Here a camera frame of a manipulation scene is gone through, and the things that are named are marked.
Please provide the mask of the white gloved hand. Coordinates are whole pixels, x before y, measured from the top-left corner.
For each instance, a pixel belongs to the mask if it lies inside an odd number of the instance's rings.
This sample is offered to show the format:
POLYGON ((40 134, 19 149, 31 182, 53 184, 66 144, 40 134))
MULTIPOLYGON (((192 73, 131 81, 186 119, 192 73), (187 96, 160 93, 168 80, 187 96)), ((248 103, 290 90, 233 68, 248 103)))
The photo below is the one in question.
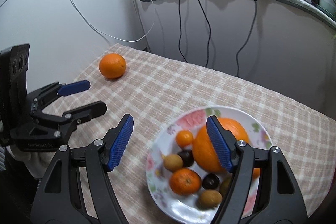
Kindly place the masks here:
POLYGON ((14 160, 21 161, 25 164, 29 173, 37 179, 42 178, 51 162, 53 152, 23 152, 15 145, 5 147, 14 160))

